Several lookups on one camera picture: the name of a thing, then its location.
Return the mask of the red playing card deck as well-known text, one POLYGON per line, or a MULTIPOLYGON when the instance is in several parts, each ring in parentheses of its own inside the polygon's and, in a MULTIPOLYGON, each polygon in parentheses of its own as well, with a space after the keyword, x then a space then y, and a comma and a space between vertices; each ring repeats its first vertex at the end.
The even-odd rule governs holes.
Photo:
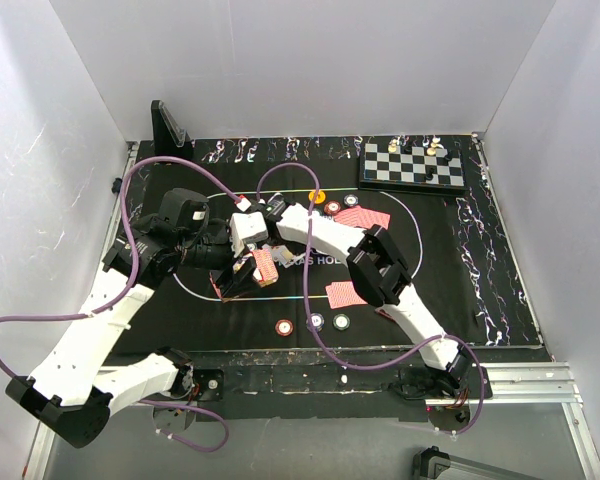
MULTIPOLYGON (((229 265, 227 267, 232 266, 234 268, 234 270, 237 271, 238 268, 246 262, 255 262, 256 263, 256 271, 254 273, 254 277, 255 277, 256 281, 258 282, 259 287, 255 291, 253 291, 251 293, 247 293, 247 294, 245 294, 239 298, 235 298, 233 300, 240 299, 245 296, 257 293, 262 288, 276 283, 279 278, 279 274, 278 274, 278 271, 276 269, 276 266, 275 266, 275 263, 273 261, 271 254, 268 251, 265 251, 262 249, 250 251, 250 252, 247 252, 245 255, 242 255, 237 258, 233 258, 229 262, 229 265)), ((212 285, 215 293, 217 294, 218 298, 219 298, 219 291, 217 289, 217 276, 227 267, 224 267, 221 270, 212 271, 210 273, 211 285, 212 285)))

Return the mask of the red poker chip stack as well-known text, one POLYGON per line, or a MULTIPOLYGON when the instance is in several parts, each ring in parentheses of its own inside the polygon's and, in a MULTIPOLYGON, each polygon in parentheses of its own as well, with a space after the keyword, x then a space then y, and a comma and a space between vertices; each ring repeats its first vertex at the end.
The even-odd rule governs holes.
POLYGON ((280 319, 276 322, 275 332, 277 335, 286 337, 293 333, 294 325, 287 319, 280 319))

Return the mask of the red backed card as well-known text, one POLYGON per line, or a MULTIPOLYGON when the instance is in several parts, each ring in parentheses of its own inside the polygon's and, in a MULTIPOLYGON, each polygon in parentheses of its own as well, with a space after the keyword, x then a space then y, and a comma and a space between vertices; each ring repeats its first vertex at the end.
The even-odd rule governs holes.
POLYGON ((360 206, 344 209, 334 217, 334 220, 339 224, 363 229, 369 229, 374 225, 388 229, 390 219, 391 216, 388 213, 360 206))
POLYGON ((325 291, 332 310, 367 304, 356 293, 351 281, 332 282, 325 287, 325 291))

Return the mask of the green poker chip stack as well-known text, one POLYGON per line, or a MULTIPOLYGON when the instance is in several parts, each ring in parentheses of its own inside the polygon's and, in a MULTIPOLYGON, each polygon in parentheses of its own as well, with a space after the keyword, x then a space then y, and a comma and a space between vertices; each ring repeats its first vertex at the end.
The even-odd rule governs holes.
POLYGON ((347 315, 339 314, 334 316, 332 323, 337 330, 344 331, 350 327, 351 321, 347 315))

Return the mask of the yellow dealer button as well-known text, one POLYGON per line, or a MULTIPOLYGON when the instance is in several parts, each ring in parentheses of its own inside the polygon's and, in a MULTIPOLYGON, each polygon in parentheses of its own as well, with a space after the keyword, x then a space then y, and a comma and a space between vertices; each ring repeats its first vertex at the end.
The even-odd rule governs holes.
POLYGON ((308 199, 315 204, 322 204, 326 200, 326 193, 323 190, 312 190, 308 193, 308 199))

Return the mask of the black triangular all-in marker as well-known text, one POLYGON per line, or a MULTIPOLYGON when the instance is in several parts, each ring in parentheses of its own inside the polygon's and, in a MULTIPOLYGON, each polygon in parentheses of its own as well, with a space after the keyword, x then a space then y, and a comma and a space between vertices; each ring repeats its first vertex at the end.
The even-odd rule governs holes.
POLYGON ((383 310, 381 308, 376 309, 375 313, 378 314, 378 315, 380 315, 380 316, 382 316, 383 318, 386 318, 386 319, 391 320, 391 321, 395 321, 393 319, 393 317, 389 313, 387 313, 385 310, 383 310))

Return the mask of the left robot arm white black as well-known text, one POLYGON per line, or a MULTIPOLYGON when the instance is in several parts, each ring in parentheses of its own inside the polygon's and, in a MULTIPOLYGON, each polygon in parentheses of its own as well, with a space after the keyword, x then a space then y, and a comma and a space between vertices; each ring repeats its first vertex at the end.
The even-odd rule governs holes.
POLYGON ((96 299, 116 287, 121 297, 103 307, 85 304, 42 363, 10 380, 7 395, 75 448, 90 444, 111 416, 147 397, 199 399, 206 382, 217 377, 196 373, 192 360, 174 348, 107 374, 100 369, 135 314, 180 267, 236 278, 243 260, 247 279, 255 278, 247 247, 267 238, 267 226, 259 205, 247 198, 237 205, 229 220, 214 218, 207 197, 175 188, 156 213, 129 222, 96 277, 96 299))

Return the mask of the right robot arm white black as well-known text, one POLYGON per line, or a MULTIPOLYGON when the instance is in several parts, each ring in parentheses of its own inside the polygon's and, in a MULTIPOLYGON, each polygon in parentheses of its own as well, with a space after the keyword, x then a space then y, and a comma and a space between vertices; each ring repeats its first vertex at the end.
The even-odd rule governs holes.
POLYGON ((338 358, 313 331, 314 339, 331 360, 348 370, 376 371, 420 354, 440 395, 459 395, 469 386, 473 372, 478 374, 478 386, 485 387, 476 355, 461 339, 446 333, 426 307, 387 229, 380 225, 361 229, 340 224, 309 212, 299 203, 287 202, 279 193, 268 202, 258 200, 255 208, 261 211, 272 237, 283 243, 301 244, 306 253, 315 249, 338 259, 348 268, 356 294, 368 305, 388 313, 415 343, 391 361, 354 365, 338 358))

